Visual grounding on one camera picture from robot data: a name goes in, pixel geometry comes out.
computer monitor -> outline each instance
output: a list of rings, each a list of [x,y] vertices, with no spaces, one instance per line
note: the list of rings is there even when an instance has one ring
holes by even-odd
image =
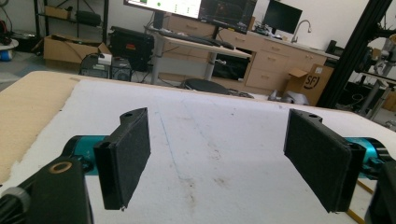
[[[123,0],[123,3],[126,6],[154,11],[154,27],[160,29],[165,12],[198,19],[201,0]]]
[[[245,34],[257,0],[202,0],[198,19]]]
[[[281,30],[289,34],[294,34],[297,23],[300,20],[302,10],[271,0],[265,12],[262,24],[272,28],[274,35],[276,30]]]

white wall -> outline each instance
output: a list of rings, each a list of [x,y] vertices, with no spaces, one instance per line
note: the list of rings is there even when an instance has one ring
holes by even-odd
[[[103,0],[87,0],[95,11],[102,14]],[[352,34],[363,10],[369,0],[281,0],[282,3],[297,7],[303,11],[301,20],[310,20],[312,24],[312,33],[308,33],[307,23],[303,23],[298,33],[299,43],[316,49],[326,49],[330,40],[337,41],[337,46],[344,47]],[[62,0],[49,0],[56,5]],[[109,0],[108,28],[119,26],[127,29],[143,32],[143,25],[149,22],[151,12],[124,6],[122,0]],[[267,9],[269,0],[259,0],[254,12],[258,21]],[[35,31],[35,13],[33,0],[11,0],[5,6],[9,17],[12,19],[14,29]],[[81,1],[81,9],[88,10]],[[389,26],[396,28],[396,0],[392,2],[387,14]],[[5,15],[0,11],[0,18],[5,19]],[[68,22],[51,23],[51,31],[75,35],[74,29],[70,29]],[[81,33],[91,33],[83,37],[98,37],[97,29],[91,29],[87,26],[81,26]],[[291,39],[292,35],[282,33]],[[382,49],[384,40],[377,39],[370,45]],[[396,73],[396,68],[392,69],[392,74]]]

